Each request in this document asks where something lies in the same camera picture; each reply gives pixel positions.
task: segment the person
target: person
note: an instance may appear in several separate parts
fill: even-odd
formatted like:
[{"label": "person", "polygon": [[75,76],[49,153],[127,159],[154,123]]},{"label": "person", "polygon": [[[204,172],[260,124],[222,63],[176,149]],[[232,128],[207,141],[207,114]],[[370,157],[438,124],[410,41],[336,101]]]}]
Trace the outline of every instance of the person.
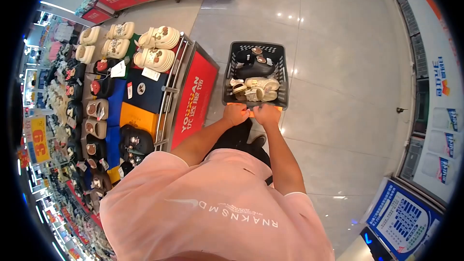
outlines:
[{"label": "person", "polygon": [[246,105],[228,105],[171,153],[149,154],[101,200],[118,260],[334,260],[280,133],[281,112],[268,104],[253,112],[269,156],[263,136],[246,143]]}]

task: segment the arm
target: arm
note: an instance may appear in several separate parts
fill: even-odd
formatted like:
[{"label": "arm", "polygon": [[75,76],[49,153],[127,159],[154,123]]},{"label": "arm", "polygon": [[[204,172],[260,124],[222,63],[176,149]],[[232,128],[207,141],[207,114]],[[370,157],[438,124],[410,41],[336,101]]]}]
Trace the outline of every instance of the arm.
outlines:
[{"label": "arm", "polygon": [[244,115],[241,114],[246,108],[245,104],[227,105],[221,120],[184,139],[171,154],[183,159],[188,166],[199,165],[227,129],[242,123],[250,116],[249,109]]},{"label": "arm", "polygon": [[300,167],[279,130],[280,111],[264,104],[261,108],[253,107],[253,113],[267,134],[274,188],[282,195],[295,191],[306,193]]}]

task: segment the hand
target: hand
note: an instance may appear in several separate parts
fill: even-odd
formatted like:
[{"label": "hand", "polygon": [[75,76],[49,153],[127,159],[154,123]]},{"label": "hand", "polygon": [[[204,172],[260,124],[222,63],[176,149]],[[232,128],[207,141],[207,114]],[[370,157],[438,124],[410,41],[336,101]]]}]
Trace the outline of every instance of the hand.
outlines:
[{"label": "hand", "polygon": [[247,109],[245,104],[231,104],[226,105],[222,118],[229,122],[231,127],[238,125],[250,117],[250,109]]},{"label": "hand", "polygon": [[263,104],[261,108],[255,106],[253,107],[253,113],[255,114],[256,121],[264,128],[279,125],[280,111],[272,105]]}]

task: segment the tile floor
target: tile floor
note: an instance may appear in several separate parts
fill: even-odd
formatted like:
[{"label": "tile floor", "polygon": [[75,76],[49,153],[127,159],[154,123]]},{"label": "tile floor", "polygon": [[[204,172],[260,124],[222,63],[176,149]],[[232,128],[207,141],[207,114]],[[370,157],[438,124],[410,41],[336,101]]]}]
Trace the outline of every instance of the tile floor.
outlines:
[{"label": "tile floor", "polygon": [[[136,32],[186,32],[221,70],[206,124],[221,118],[222,78],[233,41],[283,44],[290,77],[282,134],[339,256],[407,136],[412,85],[408,37],[394,0],[166,0],[105,23]],[[264,132],[255,123],[250,138]]]}]

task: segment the blue poster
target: blue poster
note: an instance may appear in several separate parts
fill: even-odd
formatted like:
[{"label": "blue poster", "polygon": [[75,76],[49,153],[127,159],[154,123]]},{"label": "blue poster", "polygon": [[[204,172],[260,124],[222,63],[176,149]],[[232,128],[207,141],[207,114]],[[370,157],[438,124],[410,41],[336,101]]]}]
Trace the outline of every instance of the blue poster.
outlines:
[{"label": "blue poster", "polygon": [[436,231],[442,215],[388,180],[366,223],[399,261],[414,254]]}]

